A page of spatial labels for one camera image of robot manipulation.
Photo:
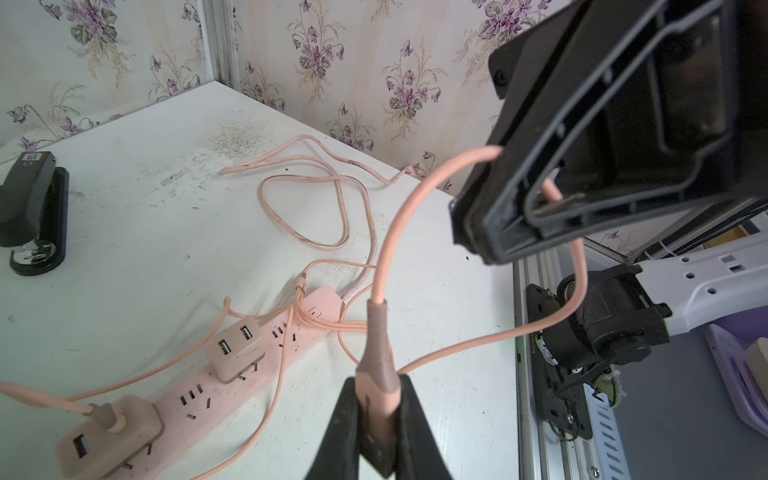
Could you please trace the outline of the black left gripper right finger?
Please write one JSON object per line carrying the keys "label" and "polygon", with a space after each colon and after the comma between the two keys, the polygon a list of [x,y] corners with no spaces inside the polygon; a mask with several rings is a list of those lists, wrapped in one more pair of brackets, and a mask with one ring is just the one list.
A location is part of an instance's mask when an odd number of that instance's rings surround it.
{"label": "black left gripper right finger", "polygon": [[413,383],[400,375],[401,401],[397,425],[397,480],[451,480]]}

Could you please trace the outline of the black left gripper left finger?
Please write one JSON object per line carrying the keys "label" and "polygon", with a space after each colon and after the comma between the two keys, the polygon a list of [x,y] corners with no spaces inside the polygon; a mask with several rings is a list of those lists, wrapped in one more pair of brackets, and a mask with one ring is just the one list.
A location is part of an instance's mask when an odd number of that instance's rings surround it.
{"label": "black left gripper left finger", "polygon": [[357,480],[360,406],[355,378],[345,380],[306,480]]}

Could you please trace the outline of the pink power strip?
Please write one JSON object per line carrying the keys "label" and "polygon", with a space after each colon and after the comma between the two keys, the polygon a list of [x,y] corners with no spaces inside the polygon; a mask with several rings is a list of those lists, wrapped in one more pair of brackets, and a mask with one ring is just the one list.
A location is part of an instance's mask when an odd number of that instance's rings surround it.
{"label": "pink power strip", "polygon": [[230,383],[220,382],[207,365],[177,382],[154,404],[164,422],[162,434],[112,473],[111,479],[154,479],[236,412],[246,400],[277,377],[281,360],[290,363],[323,339],[328,332],[294,319],[287,313],[262,327],[266,354]]}

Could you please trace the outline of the pink USB charger adapter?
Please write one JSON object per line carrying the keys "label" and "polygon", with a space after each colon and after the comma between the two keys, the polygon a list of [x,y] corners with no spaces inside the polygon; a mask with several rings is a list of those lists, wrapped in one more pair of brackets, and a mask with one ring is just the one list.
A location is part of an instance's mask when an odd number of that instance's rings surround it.
{"label": "pink USB charger adapter", "polygon": [[102,479],[157,439],[164,422],[153,403],[126,395],[95,413],[56,445],[56,460],[67,479]]}

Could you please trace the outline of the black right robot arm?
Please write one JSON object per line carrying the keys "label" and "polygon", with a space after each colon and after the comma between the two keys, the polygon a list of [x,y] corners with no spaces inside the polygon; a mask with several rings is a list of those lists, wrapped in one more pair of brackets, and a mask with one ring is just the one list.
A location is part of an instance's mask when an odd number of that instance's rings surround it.
{"label": "black right robot arm", "polygon": [[[503,265],[627,223],[767,197],[767,5],[576,1],[504,41],[500,116],[451,211],[454,240]],[[673,335],[767,302],[767,243],[589,276],[540,332],[550,362],[629,363]]]}

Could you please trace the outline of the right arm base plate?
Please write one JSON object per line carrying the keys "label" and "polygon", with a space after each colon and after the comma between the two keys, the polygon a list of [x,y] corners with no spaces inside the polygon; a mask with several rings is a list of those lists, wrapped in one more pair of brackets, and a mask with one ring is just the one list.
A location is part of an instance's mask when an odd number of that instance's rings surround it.
{"label": "right arm base plate", "polygon": [[572,374],[567,368],[556,365],[546,349],[543,331],[528,336],[532,362],[533,398],[539,420],[566,442],[576,438],[591,440],[594,436],[590,421],[584,384],[561,388],[574,382],[580,374]]}

